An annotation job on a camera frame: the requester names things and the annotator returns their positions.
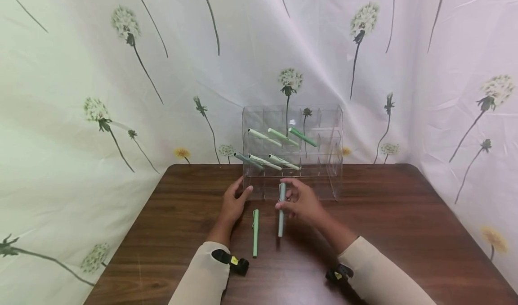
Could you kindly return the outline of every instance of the fabric backdrop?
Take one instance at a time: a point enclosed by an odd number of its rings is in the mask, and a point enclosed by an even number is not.
[[[0,297],[82,304],[171,164],[246,105],[339,103],[518,288],[517,0],[0,0]]]

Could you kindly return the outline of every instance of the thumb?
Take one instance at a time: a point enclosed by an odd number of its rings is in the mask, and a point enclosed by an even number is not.
[[[254,190],[254,187],[253,186],[248,186],[246,187],[246,189],[243,191],[243,193],[241,194],[241,196],[239,196],[239,200],[241,202],[246,202],[246,200],[248,199],[248,196],[250,196],[252,194]]]
[[[296,205],[292,202],[278,202],[275,204],[275,209],[295,213]]]

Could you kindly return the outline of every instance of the wooden table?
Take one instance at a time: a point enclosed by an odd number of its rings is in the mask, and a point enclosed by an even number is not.
[[[116,251],[86,305],[167,305],[219,212],[238,165],[171,166]],[[275,202],[246,206],[232,253],[250,261],[231,274],[223,305],[361,304],[327,284],[335,255],[310,227],[289,221],[277,240]],[[324,206],[414,278],[437,305],[518,304],[518,297],[420,172],[410,165],[344,165],[341,200]],[[252,258],[252,210],[259,256]]]

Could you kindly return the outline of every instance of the light green pen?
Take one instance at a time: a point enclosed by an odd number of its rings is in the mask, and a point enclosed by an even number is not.
[[[258,257],[258,237],[259,237],[259,210],[253,211],[254,222],[252,228],[254,229],[254,249],[252,251],[252,257]]]
[[[286,200],[286,184],[281,183],[279,185],[279,202],[283,202]],[[284,211],[279,210],[279,231],[277,232],[278,237],[282,237],[282,232],[284,231]]]

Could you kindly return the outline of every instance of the acrylic compartment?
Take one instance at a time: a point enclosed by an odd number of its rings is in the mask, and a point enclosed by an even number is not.
[[[303,110],[310,108],[312,116],[304,122]],[[312,187],[320,199],[338,200],[342,188],[342,118],[339,105],[299,105],[289,108],[286,119],[286,106],[247,106],[243,109],[243,155],[250,154],[264,159],[282,170],[263,165],[263,170],[250,164],[243,164],[243,187],[253,185],[249,199],[279,199],[279,179],[295,177]],[[287,127],[294,127],[306,137],[316,142],[313,146],[291,133]],[[277,138],[268,132],[272,128],[292,141]],[[255,130],[276,142],[258,138],[248,131]],[[274,155],[299,170],[279,164],[269,158]]]

